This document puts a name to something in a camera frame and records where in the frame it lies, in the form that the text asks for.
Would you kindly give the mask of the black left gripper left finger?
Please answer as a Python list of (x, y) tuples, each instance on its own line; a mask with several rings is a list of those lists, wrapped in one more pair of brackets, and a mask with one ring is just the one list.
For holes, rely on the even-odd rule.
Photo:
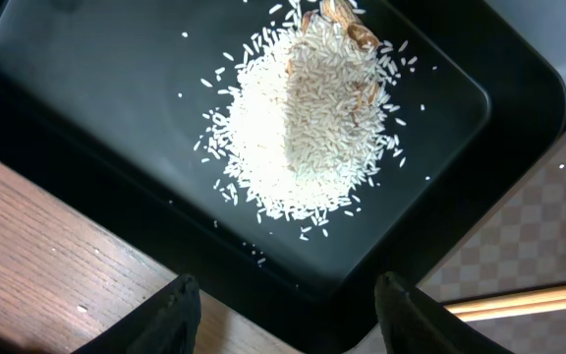
[(200, 319), (198, 283), (180, 274), (74, 354), (193, 354)]

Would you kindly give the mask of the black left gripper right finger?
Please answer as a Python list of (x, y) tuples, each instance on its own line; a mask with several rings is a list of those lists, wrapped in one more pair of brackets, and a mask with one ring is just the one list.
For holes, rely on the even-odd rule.
[(377, 278), (374, 305), (389, 354), (511, 354), (392, 271)]

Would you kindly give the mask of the wooden chopstick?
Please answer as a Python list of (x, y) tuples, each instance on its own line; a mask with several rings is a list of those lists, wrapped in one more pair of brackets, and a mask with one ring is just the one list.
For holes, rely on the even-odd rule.
[(566, 299), (456, 314), (463, 322), (485, 321), (566, 310)]
[(465, 314), (526, 306), (534, 308), (536, 305), (549, 303), (565, 304), (566, 309), (566, 285), (460, 302), (447, 305), (446, 309), (453, 314)]

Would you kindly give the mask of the dark brown serving tray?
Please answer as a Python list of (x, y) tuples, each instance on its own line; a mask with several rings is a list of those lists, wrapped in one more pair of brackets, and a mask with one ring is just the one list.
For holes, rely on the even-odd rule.
[[(422, 292), (451, 302), (566, 283), (566, 132), (526, 178), (419, 284)], [(515, 353), (566, 353), (566, 310), (469, 326)]]

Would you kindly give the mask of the white rice pile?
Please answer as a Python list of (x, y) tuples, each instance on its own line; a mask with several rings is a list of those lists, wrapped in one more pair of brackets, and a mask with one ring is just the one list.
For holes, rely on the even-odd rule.
[(380, 39), (354, 1), (292, 1), (270, 9), (207, 86), (226, 100), (203, 114), (193, 145), (220, 171), (223, 202), (257, 221), (294, 225), (307, 242), (337, 214), (361, 212), (360, 191), (404, 181), (407, 125), (391, 92), (416, 58)]

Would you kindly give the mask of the black tray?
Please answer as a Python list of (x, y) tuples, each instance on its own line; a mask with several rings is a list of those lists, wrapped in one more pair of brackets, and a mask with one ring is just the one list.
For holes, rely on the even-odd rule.
[(208, 153), (235, 67), (286, 1), (0, 1), (0, 159), (298, 350), (376, 324), (561, 131), (557, 72), (482, 1), (364, 1), (401, 78), (386, 153), (323, 229), (227, 200)]

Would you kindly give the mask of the clear plastic bin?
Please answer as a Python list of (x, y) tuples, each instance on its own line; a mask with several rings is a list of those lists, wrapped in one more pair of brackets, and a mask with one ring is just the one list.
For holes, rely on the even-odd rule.
[(486, 0), (559, 73), (566, 88), (566, 0)]

